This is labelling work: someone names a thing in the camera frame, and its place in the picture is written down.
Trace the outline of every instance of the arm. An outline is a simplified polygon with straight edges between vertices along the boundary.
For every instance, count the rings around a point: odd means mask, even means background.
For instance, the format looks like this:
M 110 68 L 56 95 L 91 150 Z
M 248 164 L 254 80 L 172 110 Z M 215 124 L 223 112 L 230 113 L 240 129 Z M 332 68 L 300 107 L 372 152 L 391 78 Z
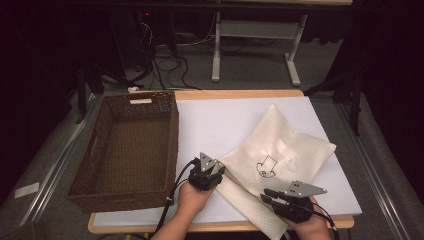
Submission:
M 317 204 L 314 197 L 311 197 L 311 201 Z M 314 205 L 314 210 L 319 213 L 323 213 L 322 210 Z M 327 221 L 320 216 L 312 214 L 311 218 L 303 223 L 294 223 L 285 218 L 281 218 L 286 222 L 293 230 L 296 231 L 297 235 L 301 240 L 330 240 L 330 233 L 327 228 Z
M 191 222 L 203 210 L 213 190 L 202 192 L 185 182 L 180 187 L 177 213 L 153 236 L 152 240 L 183 240 Z

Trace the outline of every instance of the human hand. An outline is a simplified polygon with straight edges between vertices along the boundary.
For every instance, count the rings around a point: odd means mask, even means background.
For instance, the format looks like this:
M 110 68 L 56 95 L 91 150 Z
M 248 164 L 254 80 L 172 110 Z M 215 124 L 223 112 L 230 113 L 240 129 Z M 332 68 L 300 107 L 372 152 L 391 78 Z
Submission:
M 203 210 L 215 188 L 209 191 L 199 191 L 190 183 L 185 182 L 180 187 L 177 215 L 194 219 Z
M 310 198 L 312 203 L 318 204 L 314 197 L 311 196 Z M 323 214 L 321 208 L 315 204 L 313 205 L 314 211 Z M 308 221 L 302 223 L 294 223 L 286 218 L 280 218 L 293 230 L 295 230 L 299 238 L 302 240 L 330 240 L 327 221 L 316 214 L 312 214 Z

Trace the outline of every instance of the brown wicker basket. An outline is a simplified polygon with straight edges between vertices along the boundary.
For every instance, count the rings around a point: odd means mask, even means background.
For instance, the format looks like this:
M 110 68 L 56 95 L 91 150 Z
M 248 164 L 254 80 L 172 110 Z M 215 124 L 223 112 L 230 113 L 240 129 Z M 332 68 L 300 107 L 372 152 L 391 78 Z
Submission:
M 104 96 L 67 198 L 85 212 L 164 206 L 177 154 L 174 92 Z

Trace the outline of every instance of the white surface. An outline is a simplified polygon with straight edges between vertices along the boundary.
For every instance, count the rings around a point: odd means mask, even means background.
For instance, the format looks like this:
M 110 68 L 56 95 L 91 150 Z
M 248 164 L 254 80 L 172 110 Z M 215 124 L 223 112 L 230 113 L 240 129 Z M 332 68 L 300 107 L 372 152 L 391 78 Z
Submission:
M 269 239 L 280 240 L 288 226 L 260 200 L 264 189 L 287 191 L 294 179 L 312 182 L 335 149 L 326 140 L 294 131 L 272 104 L 244 143 L 218 159 L 226 175 L 217 190 Z
M 40 188 L 40 184 L 34 183 L 34 184 L 31 184 L 31 185 L 16 189 L 15 190 L 15 198 L 20 198 L 20 197 L 23 197 L 25 195 L 38 192 L 39 188 Z
M 238 147 L 272 104 L 281 110 L 295 131 L 328 141 L 307 97 L 178 101 L 180 131 L 177 175 L 189 161 L 199 157 L 200 152 L 219 159 Z M 362 213 L 335 154 L 327 159 L 312 184 L 328 190 L 327 194 L 318 195 L 316 199 L 329 214 Z M 169 209 L 168 218 L 174 214 L 175 208 Z M 162 208 L 97 213 L 93 226 L 156 225 L 161 214 Z M 242 214 L 215 191 L 194 223 L 245 220 Z

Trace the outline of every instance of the folded cloth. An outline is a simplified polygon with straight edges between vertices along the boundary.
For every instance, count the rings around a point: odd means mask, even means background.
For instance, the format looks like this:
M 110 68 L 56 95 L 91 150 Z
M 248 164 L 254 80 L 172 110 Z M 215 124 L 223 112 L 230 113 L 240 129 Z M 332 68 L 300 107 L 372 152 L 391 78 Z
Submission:
M 263 203 L 265 188 L 284 191 L 293 180 L 311 183 L 336 146 L 293 131 L 272 105 L 245 142 L 219 159 L 226 167 L 218 191 L 270 239 L 281 239 L 287 225 Z

